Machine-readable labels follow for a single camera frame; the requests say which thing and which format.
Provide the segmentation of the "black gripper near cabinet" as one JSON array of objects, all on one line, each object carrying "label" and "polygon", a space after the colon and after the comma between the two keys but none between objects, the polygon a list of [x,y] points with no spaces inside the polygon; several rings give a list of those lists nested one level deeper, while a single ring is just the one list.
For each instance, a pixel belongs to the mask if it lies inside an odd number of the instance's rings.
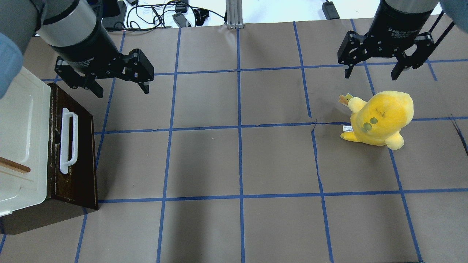
[{"label": "black gripper near cabinet", "polygon": [[83,88],[103,97],[95,76],[101,70],[112,77],[137,83],[145,94],[154,80],[154,66],[141,49],[119,52],[101,20],[86,0],[46,0],[45,18],[38,35],[61,57],[55,72],[70,88]]}]

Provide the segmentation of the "black gripper near toy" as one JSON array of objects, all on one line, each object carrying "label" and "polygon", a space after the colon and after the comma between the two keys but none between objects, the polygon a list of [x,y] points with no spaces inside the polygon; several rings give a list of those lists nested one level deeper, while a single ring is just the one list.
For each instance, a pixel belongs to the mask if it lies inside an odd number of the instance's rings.
[{"label": "black gripper near toy", "polygon": [[[431,32],[420,30],[438,0],[381,0],[367,35],[348,31],[337,52],[337,61],[344,66],[344,76],[351,76],[353,67],[369,58],[392,58],[397,63],[391,79],[397,80],[408,69],[420,67],[434,51]],[[413,45],[416,49],[407,55]]]}]

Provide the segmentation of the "grey robot arm near toy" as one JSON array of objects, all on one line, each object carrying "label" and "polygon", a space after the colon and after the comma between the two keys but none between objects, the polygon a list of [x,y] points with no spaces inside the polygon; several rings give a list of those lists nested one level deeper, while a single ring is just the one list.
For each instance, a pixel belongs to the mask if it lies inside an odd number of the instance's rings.
[{"label": "grey robot arm near toy", "polygon": [[[438,4],[438,19],[448,15],[452,22],[435,41],[431,31],[421,29]],[[397,80],[404,70],[423,65],[454,26],[467,32],[466,0],[381,0],[365,35],[346,33],[337,61],[348,79],[353,67],[369,58],[396,58],[391,78]]]}]

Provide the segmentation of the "grey robot arm near cabinet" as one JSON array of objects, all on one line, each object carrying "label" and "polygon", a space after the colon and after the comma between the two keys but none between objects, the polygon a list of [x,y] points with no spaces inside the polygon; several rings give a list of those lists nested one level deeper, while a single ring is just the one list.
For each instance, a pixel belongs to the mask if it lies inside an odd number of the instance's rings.
[{"label": "grey robot arm near cabinet", "polygon": [[70,88],[83,88],[98,98],[98,79],[137,83],[145,94],[154,67],[144,52],[120,53],[102,19],[117,15],[115,0],[2,0],[0,4],[1,97],[23,66],[24,53],[38,34],[58,57],[55,72]]}]

